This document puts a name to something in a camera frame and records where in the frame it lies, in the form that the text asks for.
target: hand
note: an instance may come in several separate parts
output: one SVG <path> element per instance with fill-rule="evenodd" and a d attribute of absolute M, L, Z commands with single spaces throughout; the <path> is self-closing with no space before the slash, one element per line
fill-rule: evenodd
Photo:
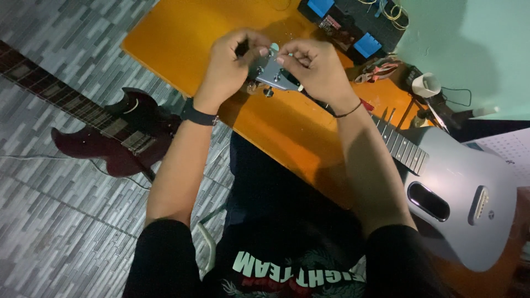
<path fill-rule="evenodd" d="M 249 50 L 237 57 L 235 49 L 248 40 Z M 245 82 L 249 66 L 259 56 L 268 54 L 269 39 L 251 29 L 239 29 L 217 39 L 210 50 L 210 63 L 193 107 L 203 113 L 216 114 L 219 106 L 234 95 Z"/>
<path fill-rule="evenodd" d="M 276 58 L 304 86 L 314 99 L 328 103 L 337 114 L 351 111 L 359 97 L 340 63 L 333 45 L 311 39 L 296 39 L 286 43 Z"/>

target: black wristwatch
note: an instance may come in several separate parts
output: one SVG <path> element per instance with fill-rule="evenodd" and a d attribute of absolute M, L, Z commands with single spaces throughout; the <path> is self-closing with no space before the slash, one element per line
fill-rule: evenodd
<path fill-rule="evenodd" d="M 189 120 L 191 122 L 205 125 L 205 126 L 215 126 L 219 122 L 219 116 L 205 114 L 199 112 L 193 108 L 193 97 L 190 97 L 186 100 L 182 113 L 180 113 L 180 118 L 182 120 Z"/>

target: pegboard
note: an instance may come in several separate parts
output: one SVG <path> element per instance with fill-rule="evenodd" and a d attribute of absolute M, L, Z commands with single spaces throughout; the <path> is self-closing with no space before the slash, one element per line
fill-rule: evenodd
<path fill-rule="evenodd" d="M 530 128 L 465 142 L 470 148 L 502 157 L 517 177 L 517 187 L 530 186 Z"/>

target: electric guitar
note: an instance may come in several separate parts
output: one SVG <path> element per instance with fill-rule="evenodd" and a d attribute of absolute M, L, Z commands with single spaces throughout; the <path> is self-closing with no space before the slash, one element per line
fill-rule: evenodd
<path fill-rule="evenodd" d="M 387 122 L 372 119 L 394 158 L 425 245 L 473 271 L 491 268 L 514 219 L 517 188 L 511 168 L 439 128 L 398 133 Z"/>
<path fill-rule="evenodd" d="M 146 92 L 123 88 L 116 104 L 101 107 L 0 41 L 0 73 L 22 88 L 86 123 L 80 131 L 51 137 L 66 155 L 101 158 L 107 172 L 125 177 L 143 172 L 153 179 L 151 166 L 161 160 L 181 119 L 158 106 Z"/>

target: black bracelet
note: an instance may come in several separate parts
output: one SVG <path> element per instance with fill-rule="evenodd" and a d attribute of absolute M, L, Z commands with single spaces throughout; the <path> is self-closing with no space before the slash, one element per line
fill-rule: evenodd
<path fill-rule="evenodd" d="M 361 102 L 360 102 L 360 103 L 359 103 L 359 104 L 358 104 L 358 105 L 357 105 L 357 106 L 356 106 L 356 107 L 355 107 L 355 108 L 354 108 L 354 109 L 353 109 L 353 110 L 352 110 L 351 112 L 348 112 L 348 113 L 346 113 L 346 114 L 343 114 L 343 115 L 338 115 L 338 116 L 335 116 L 335 118 L 342 118 L 342 117 L 346 117 L 347 115 L 349 115 L 349 114 L 351 114 L 351 113 L 355 112 L 355 110 L 357 110 L 357 109 L 358 109 L 358 108 L 359 108 L 359 107 L 361 106 L 361 104 L 362 104 L 362 103 L 363 103 L 363 102 L 361 101 Z"/>

